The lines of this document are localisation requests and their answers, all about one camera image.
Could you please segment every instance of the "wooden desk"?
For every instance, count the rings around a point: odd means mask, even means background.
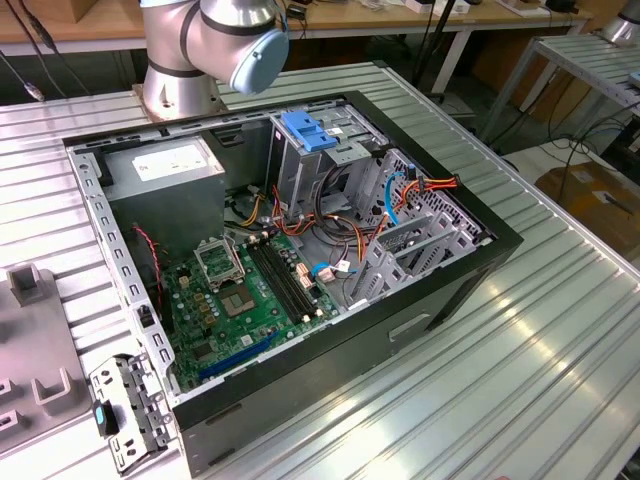
[[[306,38],[356,37],[423,33],[429,15],[417,14],[405,7],[389,7],[374,12],[359,2],[347,4],[317,3],[309,6]],[[445,31],[457,32],[436,80],[433,91],[443,92],[460,59],[471,32],[569,26],[569,33],[578,33],[589,12],[577,15],[553,14],[541,17],[521,17],[493,0],[472,6],[466,15],[452,15]],[[432,27],[438,21],[433,16]],[[91,52],[145,48],[142,13],[134,0],[98,0],[77,24],[43,19],[61,52]],[[302,36],[303,26],[297,20],[289,22],[292,39]],[[26,37],[6,10],[0,10],[0,49],[6,55],[31,55],[33,50]]]

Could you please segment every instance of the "motherboard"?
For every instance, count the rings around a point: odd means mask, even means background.
[[[281,233],[237,246],[226,238],[203,244],[191,259],[166,269],[167,333],[182,391],[337,316],[309,270]]]

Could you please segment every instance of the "open computer tower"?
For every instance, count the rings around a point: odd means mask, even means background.
[[[118,472],[193,476],[445,322],[522,239],[356,92],[65,141],[138,355]]]

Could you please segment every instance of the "green motherboard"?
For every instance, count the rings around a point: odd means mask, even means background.
[[[337,316],[335,303],[322,285],[301,288],[306,300],[313,304],[316,316],[290,318],[290,299],[274,293],[279,285],[270,283],[267,275],[288,275],[286,280],[298,282],[295,266],[310,266],[299,257],[289,239],[277,234],[269,240],[270,252],[277,252],[287,270],[274,272],[261,258],[250,252],[250,246],[235,247],[244,276],[211,287],[212,278],[232,271],[233,259],[222,247],[196,255],[163,272],[170,299],[172,328],[166,329],[175,353],[173,372],[182,391],[189,391],[207,378],[223,373],[251,357],[294,339]]]

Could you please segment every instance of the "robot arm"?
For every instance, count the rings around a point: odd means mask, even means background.
[[[275,80],[289,41],[271,0],[141,0],[149,69],[145,106],[162,119],[215,112],[215,80],[259,93]]]
[[[600,36],[621,47],[634,45],[640,25],[640,0],[629,0],[618,16],[602,29]]]

